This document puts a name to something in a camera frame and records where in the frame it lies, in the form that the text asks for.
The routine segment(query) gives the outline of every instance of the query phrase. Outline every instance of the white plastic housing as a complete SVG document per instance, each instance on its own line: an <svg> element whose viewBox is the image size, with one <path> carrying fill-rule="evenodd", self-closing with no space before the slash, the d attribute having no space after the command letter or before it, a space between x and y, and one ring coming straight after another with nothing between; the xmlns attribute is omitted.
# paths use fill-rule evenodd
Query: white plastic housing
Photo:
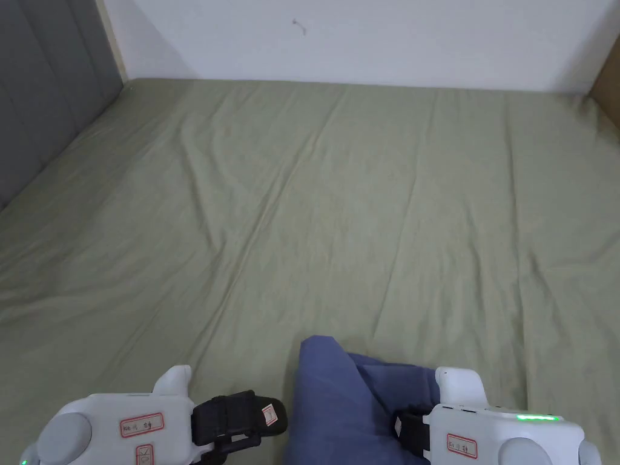
<svg viewBox="0 0 620 465"><path fill-rule="evenodd" d="M213 445L192 442L191 414L195 404L187 397L192 371L175 366L155 384L152 393L93 394L65 405L55 418L79 413L90 423L92 434L83 453L71 465L188 465ZM55 432L62 443L63 432ZM48 456L57 456L49 441ZM43 445L37 442L40 465Z"/></svg>

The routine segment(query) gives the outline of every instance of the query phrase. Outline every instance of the blue fabric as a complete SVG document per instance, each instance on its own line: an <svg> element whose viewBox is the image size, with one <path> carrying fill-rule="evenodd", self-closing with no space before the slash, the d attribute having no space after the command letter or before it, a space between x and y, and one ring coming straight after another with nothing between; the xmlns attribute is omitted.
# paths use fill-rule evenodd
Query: blue fabric
<svg viewBox="0 0 620 465"><path fill-rule="evenodd" d="M395 410L439 403L435 370L347 353L332 338L301 343L285 463L428 465L391 434Z"/></svg>

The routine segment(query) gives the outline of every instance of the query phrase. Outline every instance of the headboard panel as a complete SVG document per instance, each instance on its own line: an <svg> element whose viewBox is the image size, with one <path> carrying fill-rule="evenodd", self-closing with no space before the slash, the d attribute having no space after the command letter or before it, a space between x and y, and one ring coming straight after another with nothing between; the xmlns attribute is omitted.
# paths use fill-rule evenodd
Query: headboard panel
<svg viewBox="0 0 620 465"><path fill-rule="evenodd" d="M95 0L0 0L0 210L123 84Z"/></svg>

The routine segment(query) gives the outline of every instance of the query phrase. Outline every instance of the bed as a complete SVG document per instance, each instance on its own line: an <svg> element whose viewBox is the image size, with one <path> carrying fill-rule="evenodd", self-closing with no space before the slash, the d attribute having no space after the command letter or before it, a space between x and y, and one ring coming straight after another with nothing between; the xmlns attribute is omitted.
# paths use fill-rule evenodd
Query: bed
<svg viewBox="0 0 620 465"><path fill-rule="evenodd" d="M5 457L65 403L149 391L178 363L197 401L254 389L290 405L299 344L322 334L474 368L491 402L561 414L618 460L620 144L589 97L163 79L116 93L5 195ZM228 463L279 463L285 441Z"/></svg>

